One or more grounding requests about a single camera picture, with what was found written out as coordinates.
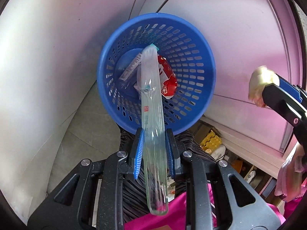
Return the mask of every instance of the tiled floor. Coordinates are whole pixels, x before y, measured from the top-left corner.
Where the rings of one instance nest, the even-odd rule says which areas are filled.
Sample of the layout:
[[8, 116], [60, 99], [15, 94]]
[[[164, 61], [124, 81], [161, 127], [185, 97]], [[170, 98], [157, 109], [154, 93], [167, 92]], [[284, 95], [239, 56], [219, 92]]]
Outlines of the tiled floor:
[[95, 83], [72, 119], [54, 161], [47, 193], [84, 158], [106, 159], [119, 148], [120, 132], [100, 100]]

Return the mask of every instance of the magenta fabric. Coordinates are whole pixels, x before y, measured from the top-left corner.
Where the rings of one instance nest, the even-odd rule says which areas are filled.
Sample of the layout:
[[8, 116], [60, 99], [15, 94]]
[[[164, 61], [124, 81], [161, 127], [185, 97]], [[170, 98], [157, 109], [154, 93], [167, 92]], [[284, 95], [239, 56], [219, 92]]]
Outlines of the magenta fabric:
[[291, 200], [289, 202], [285, 202], [285, 212], [284, 217], [288, 219], [288, 217], [293, 213], [293, 211], [296, 209], [297, 205], [300, 203], [301, 199], [303, 197], [297, 198], [295, 200]]
[[[211, 203], [214, 203], [211, 185], [208, 184], [208, 191]], [[280, 214], [278, 208], [268, 204], [277, 214], [281, 224], [285, 222], [285, 218]], [[186, 213], [186, 193], [172, 200], [168, 204], [168, 213], [164, 216], [155, 216], [152, 214], [144, 215], [135, 220], [124, 224], [125, 230], [152, 230], [168, 225], [172, 230], [185, 230], [185, 213]], [[217, 226], [216, 218], [212, 217], [213, 226]]]

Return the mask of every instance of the black gripper frame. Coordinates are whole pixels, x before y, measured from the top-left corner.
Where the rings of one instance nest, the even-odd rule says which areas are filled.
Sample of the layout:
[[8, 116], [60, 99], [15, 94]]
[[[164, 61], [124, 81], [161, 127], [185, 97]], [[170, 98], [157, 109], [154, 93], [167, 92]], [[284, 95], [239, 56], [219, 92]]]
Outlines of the black gripper frame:
[[[135, 157], [141, 128], [133, 143], [127, 143], [127, 153], [112, 154], [106, 160], [83, 166], [80, 162], [47, 196], [28, 221], [30, 230], [95, 230], [92, 227], [93, 207], [98, 179], [102, 179], [98, 213], [98, 230], [123, 230], [123, 180], [133, 179]], [[183, 156], [184, 145], [176, 142], [171, 129], [166, 130], [166, 145], [173, 156], [172, 176], [185, 181], [187, 190], [186, 230], [276, 230], [280, 220], [253, 188], [226, 162], [204, 161], [192, 154]], [[215, 216], [208, 183], [211, 183]]]

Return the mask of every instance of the blue gripper pad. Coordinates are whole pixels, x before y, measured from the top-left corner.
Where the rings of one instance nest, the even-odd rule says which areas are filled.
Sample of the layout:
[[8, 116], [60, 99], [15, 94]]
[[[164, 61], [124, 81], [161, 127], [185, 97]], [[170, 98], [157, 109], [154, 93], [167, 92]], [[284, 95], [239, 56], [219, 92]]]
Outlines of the blue gripper pad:
[[297, 102], [302, 103], [303, 100], [300, 96], [300, 92], [295, 89], [293, 85], [289, 84], [284, 79], [279, 78], [279, 87], [289, 93]]

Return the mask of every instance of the basket rim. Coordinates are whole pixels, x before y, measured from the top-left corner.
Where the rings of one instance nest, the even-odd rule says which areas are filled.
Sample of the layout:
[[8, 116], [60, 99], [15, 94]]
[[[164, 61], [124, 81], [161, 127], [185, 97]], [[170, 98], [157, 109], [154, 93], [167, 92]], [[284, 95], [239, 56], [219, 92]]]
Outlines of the basket rim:
[[203, 36], [203, 34], [195, 26], [193, 26], [191, 23], [189, 23], [188, 21], [186, 21], [186, 20], [184, 20], [184, 19], [182, 19], [182, 18], [180, 18], [178, 16], [171, 15], [171, 14], [166, 14], [166, 13], [148, 13], [148, 14], [137, 16], [135, 18], [132, 18], [129, 21], [124, 22], [108, 38], [108, 40], [106, 41], [105, 45], [103, 46], [103, 49], [102, 49], [101, 54], [100, 54], [100, 57], [98, 59], [98, 65], [97, 65], [97, 86], [98, 86], [98, 92], [99, 92], [100, 98], [102, 100], [102, 103], [103, 103], [106, 111], [108, 112], [108, 114], [111, 116], [111, 118], [120, 127], [122, 127], [123, 129], [125, 129], [128, 132], [131, 132], [131, 133], [135, 134], [136, 133], [136, 129], [132, 128], [130, 125], [125, 123], [123, 120], [121, 120], [121, 117], [119, 116], [119, 114], [114, 113], [113, 110], [111, 109], [111, 106], [113, 106], [113, 103], [111, 103], [108, 100], [109, 94], [106, 92], [105, 84], [103, 83], [103, 76], [104, 76], [104, 71], [103, 71], [104, 70], [104, 65], [103, 65], [103, 63], [107, 59], [107, 55], [108, 55], [108, 53], [109, 53], [109, 51], [110, 51], [114, 41], [117, 40], [117, 38], [121, 35], [121, 33], [123, 31], [125, 31], [127, 28], [133, 26], [134, 24], [136, 24], [136, 23], [138, 23], [140, 21], [147, 20], [147, 19], [156, 19], [156, 18], [171, 19], [171, 20], [177, 21], [179, 23], [185, 24], [187, 27], [189, 27], [191, 30], [193, 30], [202, 39], [202, 41], [204, 42], [204, 44], [205, 44], [205, 46], [206, 46], [206, 48], [208, 50], [208, 53], [209, 53], [209, 56], [210, 56], [211, 65], [212, 65], [213, 81], [212, 81], [212, 84], [211, 84], [211, 91], [210, 91], [210, 94], [208, 96], [208, 100], [204, 104], [203, 109], [200, 110], [197, 115], [195, 115], [193, 120], [191, 120], [188, 124], [186, 124], [183, 127], [180, 127], [179, 129], [177, 129], [177, 130], [175, 130], [173, 132], [174, 135], [176, 135], [176, 134], [179, 134], [179, 133], [187, 130], [188, 128], [190, 128], [204, 114], [205, 110], [209, 106], [209, 103], [211, 102], [211, 99], [213, 97], [214, 88], [215, 88], [215, 82], [216, 82], [215, 60], [214, 60], [214, 56], [213, 56], [211, 47], [209, 46], [209, 44], [208, 44], [207, 40], [205, 39], [205, 37]]

